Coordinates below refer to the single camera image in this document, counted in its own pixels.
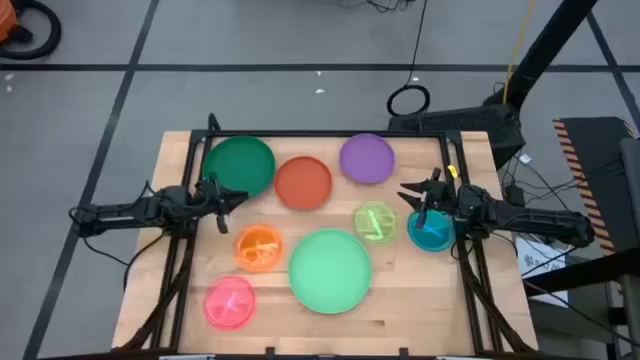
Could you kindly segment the black metal beam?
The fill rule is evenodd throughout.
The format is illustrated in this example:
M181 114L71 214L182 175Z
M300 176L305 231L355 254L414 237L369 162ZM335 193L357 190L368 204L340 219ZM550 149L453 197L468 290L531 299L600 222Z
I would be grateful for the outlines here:
M640 277L640 248L571 265L523 280L528 297L617 281L626 275Z

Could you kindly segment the black aluminium table frame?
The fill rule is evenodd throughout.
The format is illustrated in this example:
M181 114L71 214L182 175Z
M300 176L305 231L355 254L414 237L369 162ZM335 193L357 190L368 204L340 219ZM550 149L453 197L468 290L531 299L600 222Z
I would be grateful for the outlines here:
M361 202L387 202L406 228L411 208L396 192L399 183L418 182L443 167L439 140L413 133L388 135L396 165L390 180L377 185L357 185L339 169L338 152L350 134L322 131L276 131L262 137L272 146L277 165L291 157L310 155L328 165L333 186L328 203L313 211L286 209L270 188L234 210L227 220L229 234L221 235L214 217L200 221L195 255L187 285L182 320L175 301L170 304L161 331L160 346L170 347L173 320L180 330L181 353L276 355L473 355L472 326L467 312L467 291L457 260L449 250L429 253L398 234L387 245L366 245L372 258L373 281L363 302L338 315L323 315L298 302L288 285L287 263L303 235L320 228L351 227L353 209ZM499 179L488 135L461 132L462 152L470 183L501 197ZM275 270L250 274L236 267L231 246L236 233L250 224L270 224L284 236L285 253ZM143 325L156 306L170 241L161 240L132 267L112 346L122 346ZM515 250L510 242L491 235L475 245L471 267L479 274L484 255L485 284L491 285L496 307L523 342L537 349L537 340ZM246 326L224 332L205 320L202 302L210 284L220 275L239 275L254 286L257 310Z

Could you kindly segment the orange shop vacuum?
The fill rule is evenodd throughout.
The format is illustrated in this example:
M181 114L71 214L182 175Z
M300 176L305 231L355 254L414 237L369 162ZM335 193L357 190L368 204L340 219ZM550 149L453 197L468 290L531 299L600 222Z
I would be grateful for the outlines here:
M17 25L17 15L11 0L0 0L0 43L9 38L11 30Z

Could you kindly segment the black slanted pole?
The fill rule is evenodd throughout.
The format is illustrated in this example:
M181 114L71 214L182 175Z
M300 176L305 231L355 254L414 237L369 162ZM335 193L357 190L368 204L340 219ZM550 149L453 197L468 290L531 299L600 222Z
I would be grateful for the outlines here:
M483 105L507 104L520 110L530 90L597 2L562 0L509 81L497 93L487 97Z

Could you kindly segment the black hazard-striped platform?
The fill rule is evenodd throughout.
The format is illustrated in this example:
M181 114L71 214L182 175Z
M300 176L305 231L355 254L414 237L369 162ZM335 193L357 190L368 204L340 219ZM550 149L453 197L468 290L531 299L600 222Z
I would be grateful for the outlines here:
M640 248L634 208L640 180L628 179L621 142L634 131L617 117L564 118L552 122L587 216L605 255Z

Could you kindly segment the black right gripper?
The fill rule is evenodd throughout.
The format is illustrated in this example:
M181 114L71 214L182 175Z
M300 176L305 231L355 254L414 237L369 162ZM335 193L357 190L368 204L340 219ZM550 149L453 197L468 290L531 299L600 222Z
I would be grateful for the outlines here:
M410 207L417 211L418 219L416 228L421 229L427 218L429 210L436 210L447 215L453 215L456 212L456 194L454 187L446 181L440 181L442 170L438 167L434 168L430 178L417 183L401 183L400 186L406 190L423 194L424 199L415 197L403 192L398 192L398 196L403 199Z

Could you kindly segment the large dark green plate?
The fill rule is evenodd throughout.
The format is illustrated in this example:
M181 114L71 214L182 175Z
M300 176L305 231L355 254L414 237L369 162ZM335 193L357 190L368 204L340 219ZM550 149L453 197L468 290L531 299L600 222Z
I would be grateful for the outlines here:
M212 174L222 186L256 197L272 183L275 157L271 148L252 136L234 136L216 144L206 155L202 178Z

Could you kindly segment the black power adapter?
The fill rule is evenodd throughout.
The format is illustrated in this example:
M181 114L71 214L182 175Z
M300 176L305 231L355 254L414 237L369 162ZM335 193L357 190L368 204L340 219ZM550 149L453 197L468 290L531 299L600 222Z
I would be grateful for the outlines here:
M504 188L504 199L507 203L517 207L525 206L525 198L523 189L517 185L507 185Z

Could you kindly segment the white paper sign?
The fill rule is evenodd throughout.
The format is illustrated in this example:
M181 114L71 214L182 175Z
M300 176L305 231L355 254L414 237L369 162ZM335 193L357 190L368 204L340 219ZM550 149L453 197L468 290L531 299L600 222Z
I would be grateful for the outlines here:
M567 265L563 250L521 236L515 237L515 244L518 253L518 268L523 278L563 269ZM531 297L531 300L567 308L568 291L558 291L551 295L536 295Z

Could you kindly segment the black perforated computer case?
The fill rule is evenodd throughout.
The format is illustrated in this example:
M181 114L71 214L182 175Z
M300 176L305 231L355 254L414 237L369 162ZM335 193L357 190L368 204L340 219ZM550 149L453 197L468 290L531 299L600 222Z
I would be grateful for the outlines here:
M492 149L494 163L500 169L524 145L519 113L509 105L489 105L425 115L406 115L389 120L390 131L484 131Z

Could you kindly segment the small translucent teal plate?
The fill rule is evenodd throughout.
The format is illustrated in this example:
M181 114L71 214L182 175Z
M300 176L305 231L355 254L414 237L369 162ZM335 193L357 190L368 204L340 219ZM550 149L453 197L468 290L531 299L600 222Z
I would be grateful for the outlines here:
M418 214L412 212L407 220L409 239L420 249L440 252L451 247L455 240L454 224L450 216L429 210L421 228L417 227Z

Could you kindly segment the red-orange plastic plate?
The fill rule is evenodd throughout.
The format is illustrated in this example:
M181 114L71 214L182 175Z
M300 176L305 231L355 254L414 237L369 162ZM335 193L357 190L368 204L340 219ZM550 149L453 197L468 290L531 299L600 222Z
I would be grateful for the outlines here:
M298 156L279 167L274 187L287 208L311 210L329 198L332 175L322 161L311 156Z

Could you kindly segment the small translucent pink plate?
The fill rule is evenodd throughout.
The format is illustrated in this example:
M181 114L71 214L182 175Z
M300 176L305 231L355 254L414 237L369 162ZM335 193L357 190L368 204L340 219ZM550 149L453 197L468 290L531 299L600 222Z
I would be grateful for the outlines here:
M215 280L203 300L207 322L220 331L234 331L245 326L255 309L256 298L252 285L235 275L224 275Z

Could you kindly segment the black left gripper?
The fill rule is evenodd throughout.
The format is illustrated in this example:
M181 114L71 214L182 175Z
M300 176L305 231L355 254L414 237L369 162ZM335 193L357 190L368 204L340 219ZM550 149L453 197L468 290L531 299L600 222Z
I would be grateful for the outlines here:
M196 206L196 217L214 214L219 232L227 234L229 230L225 217L249 198L248 193L225 188L215 173L210 173L207 180L198 182L196 190L201 197L201 202Z

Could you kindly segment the small translucent lime plate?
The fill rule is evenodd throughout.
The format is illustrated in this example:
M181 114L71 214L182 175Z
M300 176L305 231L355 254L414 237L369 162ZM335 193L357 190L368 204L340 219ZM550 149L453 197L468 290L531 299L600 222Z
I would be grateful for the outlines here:
M353 211L352 229L362 241L388 243L394 238L396 228L396 212L383 201L365 201Z

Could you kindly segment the purple plastic plate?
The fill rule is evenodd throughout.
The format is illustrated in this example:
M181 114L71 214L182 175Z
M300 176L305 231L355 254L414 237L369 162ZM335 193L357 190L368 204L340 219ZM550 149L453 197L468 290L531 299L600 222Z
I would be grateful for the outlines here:
M394 172L395 153L383 137L362 133L342 145L339 163L343 174L357 183L381 183Z

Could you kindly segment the large light green plate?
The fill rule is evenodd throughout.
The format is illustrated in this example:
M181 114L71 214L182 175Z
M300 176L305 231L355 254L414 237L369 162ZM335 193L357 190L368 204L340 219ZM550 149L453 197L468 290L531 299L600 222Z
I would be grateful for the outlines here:
M294 247L289 263L289 286L306 308L322 314L340 314L357 306L372 282L372 264L366 247L340 229L318 229Z

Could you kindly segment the small translucent orange plate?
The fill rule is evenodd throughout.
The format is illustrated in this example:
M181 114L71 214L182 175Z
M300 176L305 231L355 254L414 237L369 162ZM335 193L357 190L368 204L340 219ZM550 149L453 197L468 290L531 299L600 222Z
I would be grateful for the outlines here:
M282 236L275 227L255 224L241 231L233 246L236 264L252 273L268 272L276 267L283 255Z

